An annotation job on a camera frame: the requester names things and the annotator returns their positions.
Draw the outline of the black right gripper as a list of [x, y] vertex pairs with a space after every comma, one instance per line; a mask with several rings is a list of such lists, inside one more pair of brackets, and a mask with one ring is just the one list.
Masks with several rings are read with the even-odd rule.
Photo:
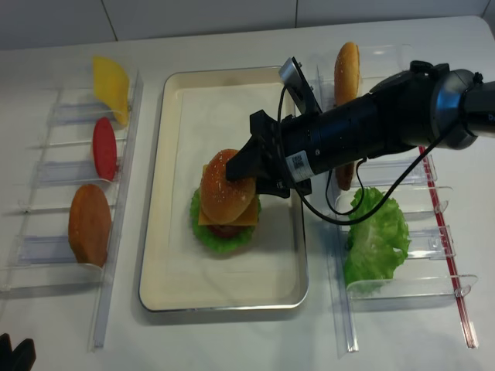
[[257, 111], [250, 116], [250, 139], [227, 161], [226, 178], [254, 178], [258, 194], [287, 197], [300, 186], [308, 195], [314, 175], [428, 146], [437, 138], [431, 115], [436, 87], [436, 73], [406, 70], [330, 111], [282, 122]]

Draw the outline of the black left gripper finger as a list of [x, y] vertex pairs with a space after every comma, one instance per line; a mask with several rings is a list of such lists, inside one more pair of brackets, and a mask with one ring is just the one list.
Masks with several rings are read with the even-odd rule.
[[10, 336], [7, 333], [0, 335], [0, 370], [7, 371], [11, 369], [12, 344]]

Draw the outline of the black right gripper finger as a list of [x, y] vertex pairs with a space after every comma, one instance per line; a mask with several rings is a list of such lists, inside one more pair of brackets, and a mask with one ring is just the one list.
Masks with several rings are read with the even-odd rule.
[[36, 361], [33, 339], [24, 339], [12, 351], [11, 370], [31, 371]]

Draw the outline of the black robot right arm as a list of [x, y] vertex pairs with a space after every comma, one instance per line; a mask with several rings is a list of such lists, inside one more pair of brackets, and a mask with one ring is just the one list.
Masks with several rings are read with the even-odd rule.
[[[295, 58], [176, 73], [162, 98], [138, 286], [150, 312], [297, 307], [311, 179], [353, 161], [365, 189], [339, 196], [330, 218], [350, 231], [345, 292], [370, 296], [409, 246], [380, 157], [460, 150], [494, 132], [494, 85], [445, 63], [413, 61], [347, 104], [315, 96]], [[96, 282], [109, 302], [136, 129], [99, 93], [60, 92], [12, 258], [32, 270], [26, 286]]]

